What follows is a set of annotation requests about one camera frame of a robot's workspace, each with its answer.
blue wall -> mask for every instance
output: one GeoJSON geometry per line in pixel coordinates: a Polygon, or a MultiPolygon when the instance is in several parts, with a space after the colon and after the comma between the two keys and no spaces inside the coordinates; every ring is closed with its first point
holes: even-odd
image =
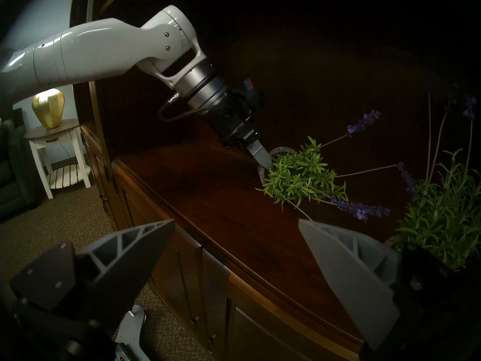
{"type": "MultiPolygon", "coordinates": [[[[10,27],[0,47],[23,49],[69,28],[71,3],[72,0],[30,0],[10,27]]],[[[62,119],[77,118],[72,85],[57,89],[61,90],[65,96],[62,119]]],[[[21,107],[23,109],[23,120],[27,129],[40,125],[32,110],[32,97],[14,104],[14,108],[21,107]]],[[[62,146],[57,144],[47,147],[47,154],[51,163],[67,159],[68,156],[75,156],[74,148],[70,142],[62,143],[62,146]]]]}

table drawer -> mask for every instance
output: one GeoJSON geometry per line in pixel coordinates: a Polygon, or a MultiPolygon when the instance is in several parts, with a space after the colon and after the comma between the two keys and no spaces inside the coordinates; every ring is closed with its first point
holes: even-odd
{"type": "Polygon", "coordinates": [[[35,140],[35,147],[38,149],[41,149],[42,147],[47,147],[52,144],[56,143],[63,143],[63,142],[70,142],[70,131],[62,132],[62,133],[57,133],[57,134],[52,134],[51,136],[45,137],[45,138],[38,138],[35,140]]]}

blue label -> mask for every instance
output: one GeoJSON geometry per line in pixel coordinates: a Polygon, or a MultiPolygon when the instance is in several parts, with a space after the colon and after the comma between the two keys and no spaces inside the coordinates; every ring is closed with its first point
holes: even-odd
{"type": "Polygon", "coordinates": [[[249,78],[247,80],[244,80],[244,86],[247,91],[254,89],[254,85],[252,85],[252,81],[249,78]]]}

lamp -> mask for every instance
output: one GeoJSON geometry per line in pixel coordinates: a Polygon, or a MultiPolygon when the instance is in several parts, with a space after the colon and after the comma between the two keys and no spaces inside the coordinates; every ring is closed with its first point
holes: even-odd
{"type": "Polygon", "coordinates": [[[57,128],[62,122],[65,97],[58,89],[49,89],[33,97],[32,109],[46,129],[57,128]]]}

floor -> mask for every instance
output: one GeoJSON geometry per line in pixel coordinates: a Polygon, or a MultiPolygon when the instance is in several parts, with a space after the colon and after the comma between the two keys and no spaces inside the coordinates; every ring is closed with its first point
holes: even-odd
{"type": "MultiPolygon", "coordinates": [[[[79,250],[112,232],[95,186],[86,189],[82,182],[53,195],[33,210],[0,220],[0,284],[62,239],[79,250]]],[[[148,286],[136,304],[147,315],[142,338],[152,360],[213,360],[148,286]]]]}

